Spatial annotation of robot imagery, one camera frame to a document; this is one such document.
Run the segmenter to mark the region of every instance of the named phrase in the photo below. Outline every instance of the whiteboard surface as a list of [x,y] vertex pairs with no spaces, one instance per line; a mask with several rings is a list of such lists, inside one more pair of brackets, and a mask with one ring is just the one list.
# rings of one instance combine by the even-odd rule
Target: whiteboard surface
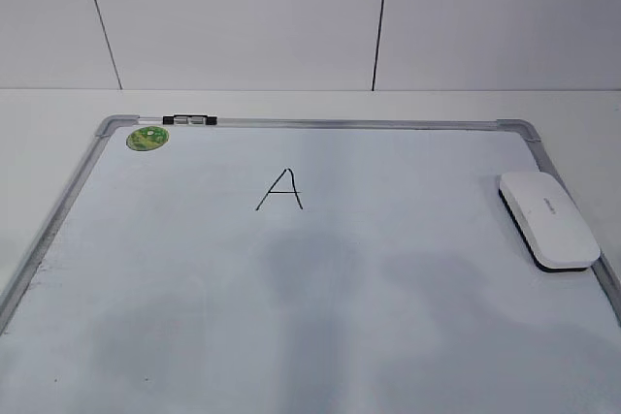
[[[134,152],[132,130],[0,336],[0,412],[621,405],[595,276],[537,270],[498,198],[537,168],[519,136],[173,127]],[[284,168],[304,209],[255,210]]]

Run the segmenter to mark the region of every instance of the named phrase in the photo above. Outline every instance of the green magnet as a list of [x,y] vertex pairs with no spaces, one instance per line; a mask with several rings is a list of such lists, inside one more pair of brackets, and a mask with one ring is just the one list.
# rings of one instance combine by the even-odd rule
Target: green magnet
[[168,131],[158,126],[148,126],[134,131],[127,137],[127,147],[132,150],[154,150],[168,141]]

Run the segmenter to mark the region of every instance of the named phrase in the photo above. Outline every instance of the black marker writing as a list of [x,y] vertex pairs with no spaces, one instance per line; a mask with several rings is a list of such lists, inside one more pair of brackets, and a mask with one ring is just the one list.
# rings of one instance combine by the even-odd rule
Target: black marker writing
[[[287,172],[289,172],[289,176],[291,176],[291,188],[293,189],[293,191],[273,191],[274,187],[278,184],[280,179]],[[298,192],[298,190],[295,187],[295,176],[293,175],[293,171],[291,169],[284,169],[282,171],[280,176],[278,178],[276,178],[276,181],[272,184],[272,186],[270,186],[270,189],[268,189],[268,192],[265,193],[265,196],[263,196],[263,199],[261,200],[261,202],[259,203],[259,205],[256,207],[255,210],[258,210],[259,208],[261,208],[261,206],[263,206],[263,203],[265,202],[266,199],[268,199],[268,196],[270,194],[294,194],[295,195],[295,199],[298,201],[298,206],[300,206],[300,208],[303,208],[302,207],[302,202],[300,201],[300,196],[299,196],[300,193]]]

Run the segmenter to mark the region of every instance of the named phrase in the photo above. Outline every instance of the white tabletop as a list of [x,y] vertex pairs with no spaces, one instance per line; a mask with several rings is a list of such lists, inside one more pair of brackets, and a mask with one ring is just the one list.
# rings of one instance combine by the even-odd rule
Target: white tabletop
[[0,90],[0,290],[116,113],[222,117],[493,120],[538,129],[558,172],[621,269],[621,92],[224,92]]

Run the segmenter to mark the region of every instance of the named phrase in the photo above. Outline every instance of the white eraser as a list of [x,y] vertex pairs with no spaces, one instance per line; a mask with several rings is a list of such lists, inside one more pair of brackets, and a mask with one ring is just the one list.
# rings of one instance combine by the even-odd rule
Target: white eraser
[[500,192],[535,260],[545,269],[580,270],[600,258],[600,247],[591,230],[552,175],[502,174]]

